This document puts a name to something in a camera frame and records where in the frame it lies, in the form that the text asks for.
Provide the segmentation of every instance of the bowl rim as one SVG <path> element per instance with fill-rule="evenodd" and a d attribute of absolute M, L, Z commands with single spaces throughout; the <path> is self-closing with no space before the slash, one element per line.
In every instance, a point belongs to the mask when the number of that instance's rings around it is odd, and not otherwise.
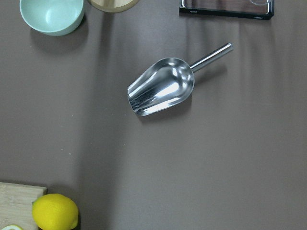
<path fill-rule="evenodd" d="M 42 33 L 49 33 L 49 34 L 51 34 L 51 33 L 57 33 L 57 32 L 61 32 L 61 31 L 65 30 L 65 29 L 69 28 L 72 24 L 74 24 L 74 23 L 76 22 L 76 20 L 80 17 L 80 15 L 82 14 L 82 12 L 83 12 L 83 10 L 84 10 L 84 0 L 79 0 L 79 1 L 82 3 L 82 6 L 81 6 L 81 8 L 80 8 L 80 11 L 78 12 L 78 16 L 77 16 L 77 18 L 76 18 L 74 21 L 72 21 L 68 26 L 63 27 L 63 28 L 58 29 L 58 30 L 41 30 L 41 29 L 36 28 L 35 26 L 32 26 L 32 25 L 28 22 L 28 20 L 26 19 L 26 17 L 25 17 L 24 14 L 23 14 L 22 2 L 27 2 L 27 1 L 30 1 L 30 0 L 20 0 L 20 1 L 19 1 L 19 10 L 20 10 L 20 14 L 21 14 L 23 20 L 24 20 L 31 28 L 33 28 L 33 29 L 35 29 L 35 30 L 37 30 L 37 31 L 39 31 L 39 32 L 42 32 Z"/>

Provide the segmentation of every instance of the metal scoop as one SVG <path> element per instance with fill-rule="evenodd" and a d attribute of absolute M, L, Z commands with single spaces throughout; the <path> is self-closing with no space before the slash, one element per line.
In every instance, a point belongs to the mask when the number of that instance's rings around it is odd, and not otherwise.
<path fill-rule="evenodd" d="M 128 87 L 132 109 L 146 116 L 184 101 L 193 91 L 194 73 L 232 49 L 227 43 L 191 66 L 175 57 L 156 62 Z"/>

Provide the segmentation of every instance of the clear glass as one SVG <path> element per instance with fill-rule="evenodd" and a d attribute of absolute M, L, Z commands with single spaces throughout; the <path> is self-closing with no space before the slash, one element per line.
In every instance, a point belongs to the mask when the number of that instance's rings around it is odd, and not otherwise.
<path fill-rule="evenodd" d="M 272 0 L 249 0 L 251 3 L 254 3 L 255 5 L 265 5 L 272 2 Z"/>

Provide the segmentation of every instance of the round wooden object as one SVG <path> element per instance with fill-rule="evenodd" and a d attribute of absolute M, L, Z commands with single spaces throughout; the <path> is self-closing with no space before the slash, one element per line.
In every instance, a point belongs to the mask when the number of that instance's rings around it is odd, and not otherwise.
<path fill-rule="evenodd" d="M 88 0 L 94 7 L 105 12 L 122 12 L 130 9 L 139 0 Z"/>

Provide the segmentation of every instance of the ice scoop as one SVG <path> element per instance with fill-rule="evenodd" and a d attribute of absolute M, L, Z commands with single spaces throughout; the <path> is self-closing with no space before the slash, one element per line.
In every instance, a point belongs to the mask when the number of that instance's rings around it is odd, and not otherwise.
<path fill-rule="evenodd" d="M 184 101 L 193 91 L 194 73 L 232 49 L 227 43 L 192 65 L 176 57 L 159 60 L 128 87 L 132 109 L 146 116 Z"/>

